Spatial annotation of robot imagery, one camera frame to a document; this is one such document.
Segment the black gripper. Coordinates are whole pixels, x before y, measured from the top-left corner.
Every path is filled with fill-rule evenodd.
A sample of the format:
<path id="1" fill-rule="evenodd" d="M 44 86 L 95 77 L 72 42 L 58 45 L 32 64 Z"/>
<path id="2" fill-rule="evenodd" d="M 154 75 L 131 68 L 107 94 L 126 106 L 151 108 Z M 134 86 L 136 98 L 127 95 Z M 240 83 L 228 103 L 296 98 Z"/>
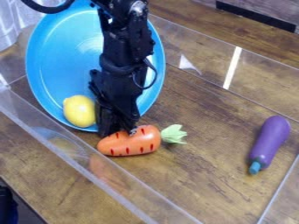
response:
<path id="1" fill-rule="evenodd" d="M 100 70 L 91 70 L 88 88 L 96 96 L 98 133 L 107 137 L 123 130 L 136 133 L 140 112 L 136 99 L 143 93 L 147 64 L 118 66 L 108 58 L 99 59 Z"/>

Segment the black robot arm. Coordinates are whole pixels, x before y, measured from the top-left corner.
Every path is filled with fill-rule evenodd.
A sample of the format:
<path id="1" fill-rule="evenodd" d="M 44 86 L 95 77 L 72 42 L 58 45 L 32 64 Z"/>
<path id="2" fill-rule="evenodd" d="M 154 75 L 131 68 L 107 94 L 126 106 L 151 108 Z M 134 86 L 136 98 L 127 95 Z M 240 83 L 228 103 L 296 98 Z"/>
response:
<path id="1" fill-rule="evenodd" d="M 148 28 L 147 0 L 91 0 L 98 6 L 103 34 L 100 69 L 90 71 L 88 88 L 96 96 L 98 133 L 107 137 L 124 130 L 132 134 L 140 112 L 138 97 L 151 88 L 147 71 L 155 41 Z"/>

